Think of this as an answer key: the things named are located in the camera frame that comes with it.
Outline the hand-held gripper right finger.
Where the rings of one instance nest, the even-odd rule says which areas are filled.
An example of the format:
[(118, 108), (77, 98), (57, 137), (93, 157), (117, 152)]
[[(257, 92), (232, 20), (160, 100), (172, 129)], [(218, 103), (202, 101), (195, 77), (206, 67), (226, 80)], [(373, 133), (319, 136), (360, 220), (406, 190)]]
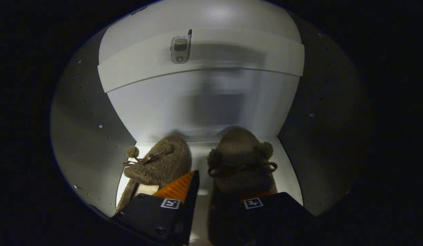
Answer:
[(242, 200), (245, 246), (315, 246), (316, 218), (286, 192)]

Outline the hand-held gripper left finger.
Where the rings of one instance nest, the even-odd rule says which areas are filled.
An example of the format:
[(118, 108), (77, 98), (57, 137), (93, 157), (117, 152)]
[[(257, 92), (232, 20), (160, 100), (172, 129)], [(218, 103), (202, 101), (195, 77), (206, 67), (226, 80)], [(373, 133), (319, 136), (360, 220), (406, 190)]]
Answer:
[(198, 189), (194, 170), (153, 195), (137, 195), (111, 221), (135, 234), (141, 245), (187, 246)]

